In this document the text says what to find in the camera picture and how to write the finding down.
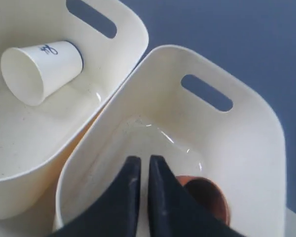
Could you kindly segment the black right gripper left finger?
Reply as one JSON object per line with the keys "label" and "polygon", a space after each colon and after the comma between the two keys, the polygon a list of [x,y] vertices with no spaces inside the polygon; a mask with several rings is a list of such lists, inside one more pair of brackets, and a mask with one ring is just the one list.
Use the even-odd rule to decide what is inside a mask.
{"label": "black right gripper left finger", "polygon": [[134,237],[141,190],[141,159],[128,156],[103,194],[60,230],[57,237]]}

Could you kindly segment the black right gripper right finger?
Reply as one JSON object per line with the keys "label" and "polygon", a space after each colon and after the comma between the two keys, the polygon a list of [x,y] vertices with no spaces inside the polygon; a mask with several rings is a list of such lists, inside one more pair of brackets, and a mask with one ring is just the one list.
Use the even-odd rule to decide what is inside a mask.
{"label": "black right gripper right finger", "polygon": [[152,237],[239,236],[199,205],[158,155],[152,155],[149,163],[148,219]]}

